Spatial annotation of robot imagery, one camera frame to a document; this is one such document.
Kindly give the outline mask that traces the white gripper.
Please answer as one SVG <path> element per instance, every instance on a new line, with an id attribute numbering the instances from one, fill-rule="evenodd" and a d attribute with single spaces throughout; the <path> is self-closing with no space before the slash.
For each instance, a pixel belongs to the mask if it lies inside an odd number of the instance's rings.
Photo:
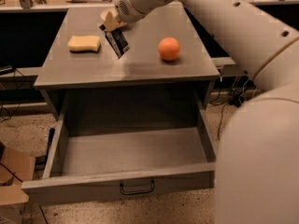
<path id="1" fill-rule="evenodd" d="M 133 6 L 130 0 L 115 0 L 114 5 L 116 9 L 110 8 L 104 21 L 104 26 L 109 32 L 122 28 L 127 23 L 140 21 L 145 17 Z"/>

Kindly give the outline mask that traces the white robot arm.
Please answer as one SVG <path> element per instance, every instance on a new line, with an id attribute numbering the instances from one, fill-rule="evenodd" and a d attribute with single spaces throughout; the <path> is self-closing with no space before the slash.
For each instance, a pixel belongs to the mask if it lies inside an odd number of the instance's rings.
<path id="1" fill-rule="evenodd" d="M 136 22 L 173 0 L 114 0 Z M 261 94 L 218 145 L 216 224 L 299 224 L 299 32 L 245 0 L 178 0 Z"/>

